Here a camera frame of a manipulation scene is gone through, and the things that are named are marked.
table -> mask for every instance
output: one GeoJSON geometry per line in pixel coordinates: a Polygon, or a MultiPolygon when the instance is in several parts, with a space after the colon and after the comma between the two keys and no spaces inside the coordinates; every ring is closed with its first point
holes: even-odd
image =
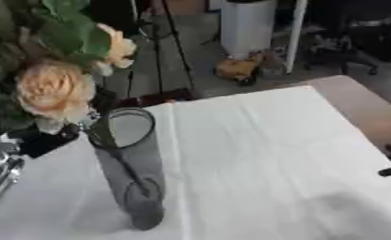
{"type": "Polygon", "coordinates": [[[296,84],[311,85],[376,146],[391,143],[391,104],[348,76],[296,84]]]}
{"type": "Polygon", "coordinates": [[[26,165],[0,240],[391,240],[391,181],[377,174],[391,163],[312,87],[148,110],[168,185],[160,226],[127,229],[81,137],[26,165]]]}

rose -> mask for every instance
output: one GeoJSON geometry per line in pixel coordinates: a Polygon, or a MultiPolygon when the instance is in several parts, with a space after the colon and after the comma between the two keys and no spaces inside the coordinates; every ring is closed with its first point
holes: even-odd
{"type": "Polygon", "coordinates": [[[90,111],[88,101],[95,95],[95,83],[76,66],[45,60],[19,77],[17,90],[23,108],[39,116],[39,128],[54,134],[65,123],[85,118],[90,111]]]}
{"type": "Polygon", "coordinates": [[[96,67],[103,76],[113,74],[111,65],[118,68],[128,68],[134,63],[134,60],[128,59],[134,54],[137,46],[131,39],[124,38],[121,31],[116,31],[108,25],[99,23],[98,28],[102,29],[111,36],[111,48],[106,55],[104,61],[97,61],[96,67]]]}

chrome object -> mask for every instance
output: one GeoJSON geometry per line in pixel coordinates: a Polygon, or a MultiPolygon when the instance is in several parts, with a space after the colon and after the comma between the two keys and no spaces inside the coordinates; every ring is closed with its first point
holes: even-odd
{"type": "Polygon", "coordinates": [[[8,134],[0,136],[0,198],[17,181],[24,167],[20,156],[20,140],[12,139],[8,134]]]}

wooden table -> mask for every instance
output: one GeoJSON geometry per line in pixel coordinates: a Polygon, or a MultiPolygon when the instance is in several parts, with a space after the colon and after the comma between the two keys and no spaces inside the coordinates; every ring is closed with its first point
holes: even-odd
{"type": "Polygon", "coordinates": [[[375,145],[391,143],[391,104],[347,76],[296,83],[316,88],[375,145]]]}

yellow object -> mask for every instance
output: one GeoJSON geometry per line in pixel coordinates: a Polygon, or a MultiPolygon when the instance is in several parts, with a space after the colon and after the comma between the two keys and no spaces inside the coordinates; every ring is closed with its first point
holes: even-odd
{"type": "Polygon", "coordinates": [[[225,59],[216,66],[216,75],[224,79],[236,79],[242,81],[250,77],[261,62],[263,53],[257,52],[245,60],[225,59]]]}

